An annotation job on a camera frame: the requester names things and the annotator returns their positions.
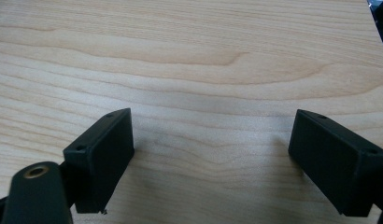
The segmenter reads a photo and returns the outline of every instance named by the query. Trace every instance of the mounting hole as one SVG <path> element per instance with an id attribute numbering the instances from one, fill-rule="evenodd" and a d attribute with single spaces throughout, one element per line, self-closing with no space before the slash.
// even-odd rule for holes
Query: mounting hole
<path id="1" fill-rule="evenodd" d="M 45 165 L 39 165 L 29 169 L 27 172 L 25 172 L 25 174 L 23 174 L 23 177 L 27 179 L 37 178 L 45 174 L 48 170 L 49 170 L 49 167 Z"/>
<path id="2" fill-rule="evenodd" d="M 80 150 L 83 150 L 84 148 L 86 148 L 86 146 L 80 145 L 80 146 L 76 147 L 76 150 L 80 151 Z"/>
<path id="3" fill-rule="evenodd" d="M 378 153 L 378 151 L 376 149 L 372 149 L 372 148 L 368 148 L 367 152 L 369 152 L 370 154 L 377 154 Z"/>

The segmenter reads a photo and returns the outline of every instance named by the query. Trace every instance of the light wood surface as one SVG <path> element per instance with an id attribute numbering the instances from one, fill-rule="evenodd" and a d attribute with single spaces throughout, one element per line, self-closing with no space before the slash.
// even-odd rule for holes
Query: light wood surface
<path id="1" fill-rule="evenodd" d="M 296 109 L 383 147 L 383 46 L 364 0 L 0 1 L 0 198 L 26 165 L 131 107 L 108 215 L 76 223 L 375 223 L 288 156 Z"/>

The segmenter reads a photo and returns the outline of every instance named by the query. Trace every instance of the wooden table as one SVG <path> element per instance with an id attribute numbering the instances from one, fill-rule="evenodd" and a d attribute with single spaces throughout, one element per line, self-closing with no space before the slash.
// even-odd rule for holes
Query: wooden table
<path id="1" fill-rule="evenodd" d="M 375 223 L 288 156 L 296 109 L 383 147 L 383 46 L 363 0 L 0 1 L 0 198 L 131 107 L 108 215 L 76 223 Z"/>

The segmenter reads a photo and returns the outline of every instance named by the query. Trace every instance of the wood grain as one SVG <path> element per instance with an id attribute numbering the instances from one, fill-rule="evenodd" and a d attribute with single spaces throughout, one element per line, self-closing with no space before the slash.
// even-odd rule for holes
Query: wood grain
<path id="1" fill-rule="evenodd" d="M 131 107 L 136 153 L 76 223 L 374 223 L 291 161 L 296 109 L 383 147 L 383 46 L 365 1 L 0 1 L 0 198 Z"/>

